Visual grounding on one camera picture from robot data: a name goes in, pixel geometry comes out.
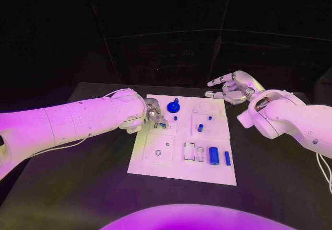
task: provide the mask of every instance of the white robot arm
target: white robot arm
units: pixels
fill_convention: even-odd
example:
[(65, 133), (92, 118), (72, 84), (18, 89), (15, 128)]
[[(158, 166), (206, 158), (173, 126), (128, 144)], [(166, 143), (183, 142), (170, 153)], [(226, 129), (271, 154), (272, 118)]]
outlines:
[(167, 125), (156, 99), (143, 99), (131, 89), (112, 93), (49, 108), (0, 114), (0, 179), (41, 150), (115, 128), (134, 133), (148, 119)]
[(265, 91), (254, 77), (242, 71), (216, 78), (207, 86), (220, 83), (225, 83), (223, 92), (207, 91), (205, 96), (223, 99), (232, 104), (249, 101), (248, 109), (236, 117), (245, 128), (255, 126), (270, 139), (285, 133), (304, 148), (332, 158), (332, 108), (329, 106), (306, 105), (285, 91)]

